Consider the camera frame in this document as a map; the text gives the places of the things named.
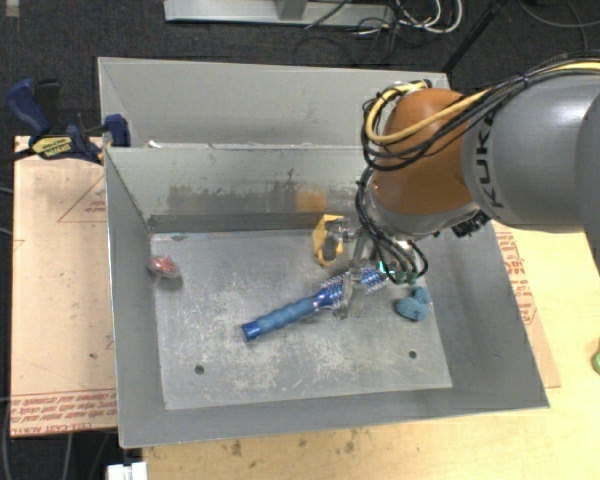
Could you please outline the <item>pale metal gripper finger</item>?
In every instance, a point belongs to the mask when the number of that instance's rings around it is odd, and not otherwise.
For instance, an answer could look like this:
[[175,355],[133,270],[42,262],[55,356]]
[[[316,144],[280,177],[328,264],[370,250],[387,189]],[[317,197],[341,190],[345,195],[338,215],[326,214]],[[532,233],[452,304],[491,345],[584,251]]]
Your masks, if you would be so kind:
[[350,272],[340,275],[339,281],[334,285],[338,288],[338,302],[334,303],[333,316],[337,320],[344,320],[348,317],[348,305],[353,296],[353,277]]
[[364,275],[362,273],[357,274],[352,279],[352,316],[360,317],[363,308],[365,298],[367,296],[367,286],[364,282]]

